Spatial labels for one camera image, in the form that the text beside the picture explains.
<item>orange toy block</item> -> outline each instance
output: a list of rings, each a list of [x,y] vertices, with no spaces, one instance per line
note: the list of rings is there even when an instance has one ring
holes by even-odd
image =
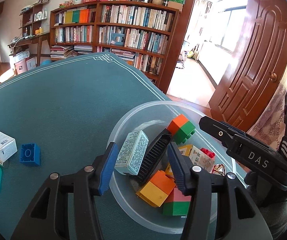
[[[186,122],[188,122],[188,119],[183,114],[180,114],[170,122],[167,130],[172,136],[174,136],[176,132],[178,132],[179,128],[182,127]]]
[[[169,195],[176,186],[174,179],[168,178],[164,171],[157,171],[150,179],[150,182],[160,188],[167,195]]]

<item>metal screw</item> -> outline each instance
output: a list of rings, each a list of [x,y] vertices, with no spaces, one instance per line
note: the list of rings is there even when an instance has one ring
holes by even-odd
[[[234,179],[234,178],[236,178],[236,175],[234,173],[232,173],[232,172],[228,172],[227,173],[227,177],[230,178],[230,179]]]
[[[195,165],[195,166],[193,166],[193,171],[194,172],[201,172],[201,167],[199,167],[199,166],[197,166],[197,165]]]
[[[93,171],[94,170],[94,168],[93,168],[93,166],[86,166],[85,168],[84,168],[84,170],[85,170],[85,172],[91,172],[91,171]]]
[[[58,173],[52,173],[50,174],[51,179],[57,179],[59,177]]]

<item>yellow toy block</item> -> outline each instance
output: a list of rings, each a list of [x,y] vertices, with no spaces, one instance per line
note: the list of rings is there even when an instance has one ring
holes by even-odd
[[[160,207],[168,197],[165,192],[163,192],[150,181],[144,185],[136,194],[153,207]]]

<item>wooden bookshelf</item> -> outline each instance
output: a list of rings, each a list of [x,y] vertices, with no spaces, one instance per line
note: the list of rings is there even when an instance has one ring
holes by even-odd
[[[167,12],[173,13],[173,15],[174,15],[173,24],[172,24],[171,30],[166,32],[163,30],[157,30],[154,28],[148,28],[148,27],[139,26],[139,25],[101,22],[103,5],[138,6],[138,7],[146,7],[146,8],[150,8],[150,9],[155,9],[155,10],[167,11]],[[91,22],[91,23],[68,23],[68,24],[61,24],[58,26],[54,26],[56,14],[65,12],[67,10],[77,9],[80,7],[87,7],[87,6],[91,6],[92,8],[95,8],[96,15],[95,15],[95,21],[94,22]],[[126,51],[133,51],[136,53],[141,53],[141,54],[146,54],[146,55],[151,55],[151,56],[156,56],[158,58],[162,58],[163,61],[162,61],[162,64],[160,66],[160,70],[159,70],[158,75],[142,71],[148,78],[156,80],[156,85],[158,86],[160,83],[160,76],[161,76],[161,74],[165,68],[165,59],[167,58],[167,55],[169,52],[169,47],[170,47],[170,44],[172,41],[172,36],[173,36],[174,30],[176,28],[178,16],[179,16],[179,10],[177,10],[177,9],[173,9],[173,8],[162,6],[162,5],[156,5],[156,4],[152,4],[152,3],[143,3],[143,2],[135,2],[135,1],[102,1],[102,2],[95,1],[95,2],[88,2],[88,3],[71,5],[71,6],[67,6],[64,8],[57,8],[57,9],[50,12],[50,46],[60,45],[60,44],[61,45],[91,45],[91,46],[93,46],[93,52],[96,52],[98,47],[105,47],[105,48],[113,48],[113,49],[122,49],[122,50],[126,50]],[[89,43],[89,42],[55,42],[56,28],[70,27],[70,26],[83,26],[83,25],[92,25],[93,26],[92,42],[91,43]],[[147,51],[144,49],[137,49],[137,48],[125,47],[125,46],[114,45],[114,44],[99,43],[99,28],[104,27],[104,26],[119,26],[119,27],[124,27],[124,28],[134,28],[134,29],[138,29],[138,30],[144,30],[144,31],[154,32],[157,34],[166,35],[168,37],[168,43],[167,43],[167,46],[165,49],[165,53],[159,54],[159,53]]]

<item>green tablecloth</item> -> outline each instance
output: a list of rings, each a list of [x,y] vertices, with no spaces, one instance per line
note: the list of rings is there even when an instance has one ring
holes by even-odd
[[[133,107],[169,100],[139,70],[111,53],[61,60],[0,84],[0,131],[17,147],[37,143],[41,166],[26,167],[18,153],[9,159],[0,192],[0,233],[10,239],[32,197],[52,172],[75,173],[105,152],[110,132]],[[179,239],[134,222],[108,190],[96,198],[105,240]],[[75,240],[69,209],[70,239]],[[214,223],[211,226],[213,237]]]

